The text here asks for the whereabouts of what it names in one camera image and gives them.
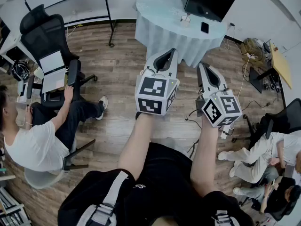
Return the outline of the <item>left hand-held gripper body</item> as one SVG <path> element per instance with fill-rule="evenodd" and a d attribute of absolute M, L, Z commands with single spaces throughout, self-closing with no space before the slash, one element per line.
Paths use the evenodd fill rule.
<path fill-rule="evenodd" d="M 177 78 L 165 78 L 152 69 L 144 69 L 136 80 L 137 111 L 164 116 L 175 100 L 179 84 Z"/>

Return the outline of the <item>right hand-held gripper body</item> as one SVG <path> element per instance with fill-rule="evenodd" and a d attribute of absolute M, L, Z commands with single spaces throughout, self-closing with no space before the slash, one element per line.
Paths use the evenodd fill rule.
<path fill-rule="evenodd" d="M 217 87 L 202 83 L 200 88 L 201 100 L 204 101 L 200 113 L 206 116 L 212 127 L 221 130 L 220 137 L 225 139 L 231 124 L 242 115 L 238 97 L 225 83 Z"/>

